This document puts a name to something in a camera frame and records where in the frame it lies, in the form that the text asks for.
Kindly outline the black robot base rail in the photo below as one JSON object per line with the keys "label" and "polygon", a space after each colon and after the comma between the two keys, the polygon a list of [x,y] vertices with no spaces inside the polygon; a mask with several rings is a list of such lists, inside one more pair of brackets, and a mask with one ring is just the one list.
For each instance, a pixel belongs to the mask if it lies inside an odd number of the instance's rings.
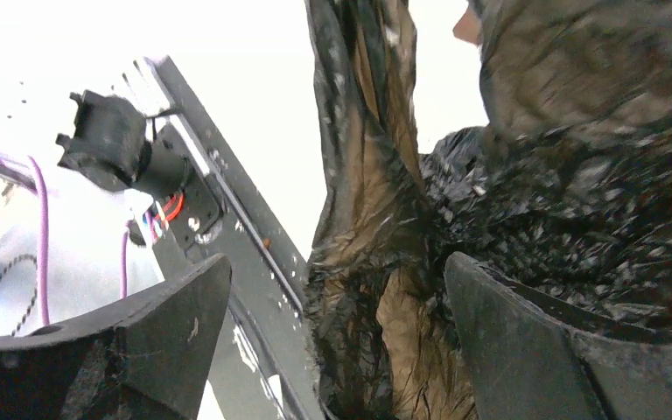
{"label": "black robot base rail", "polygon": [[190,202],[154,245],[164,275],[186,260],[222,253],[232,267],[227,313],[209,381],[227,419],[320,419],[302,318],[305,262],[197,95],[170,58],[134,61],[127,83],[150,114],[167,112],[164,132],[213,188],[211,227]]}

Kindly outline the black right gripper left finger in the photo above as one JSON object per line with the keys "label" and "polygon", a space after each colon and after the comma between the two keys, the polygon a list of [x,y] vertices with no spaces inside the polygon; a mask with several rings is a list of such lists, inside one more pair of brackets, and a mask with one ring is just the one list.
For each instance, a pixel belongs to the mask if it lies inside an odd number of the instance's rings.
{"label": "black right gripper left finger", "polygon": [[194,419],[231,290],[223,254],[125,299],[0,337],[0,419]]}

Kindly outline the black trash bag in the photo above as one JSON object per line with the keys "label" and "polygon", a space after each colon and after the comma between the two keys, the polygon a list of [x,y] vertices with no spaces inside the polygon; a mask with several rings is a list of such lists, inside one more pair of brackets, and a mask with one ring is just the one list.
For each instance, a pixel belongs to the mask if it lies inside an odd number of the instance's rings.
{"label": "black trash bag", "polygon": [[404,1],[310,1],[326,199],[304,314],[329,419],[483,419],[462,253],[672,333],[672,1],[472,1],[488,124],[420,154]]}

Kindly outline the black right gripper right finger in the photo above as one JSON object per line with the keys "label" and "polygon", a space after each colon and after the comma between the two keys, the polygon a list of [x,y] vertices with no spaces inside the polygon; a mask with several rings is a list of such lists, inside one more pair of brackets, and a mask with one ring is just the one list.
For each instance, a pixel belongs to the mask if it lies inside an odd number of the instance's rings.
{"label": "black right gripper right finger", "polygon": [[444,280],[483,419],[672,419],[672,333],[585,311],[452,254]]}

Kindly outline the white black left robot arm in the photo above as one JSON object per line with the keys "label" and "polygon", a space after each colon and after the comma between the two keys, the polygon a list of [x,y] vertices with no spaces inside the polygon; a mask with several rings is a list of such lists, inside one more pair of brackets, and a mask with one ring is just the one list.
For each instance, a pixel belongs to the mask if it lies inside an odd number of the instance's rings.
{"label": "white black left robot arm", "polygon": [[78,172],[110,193],[134,189],[156,200],[181,191],[193,175],[188,158],[161,140],[146,138],[151,119],[116,95],[103,96],[86,90],[71,93],[77,110],[75,131],[59,134],[63,148],[58,166]]}

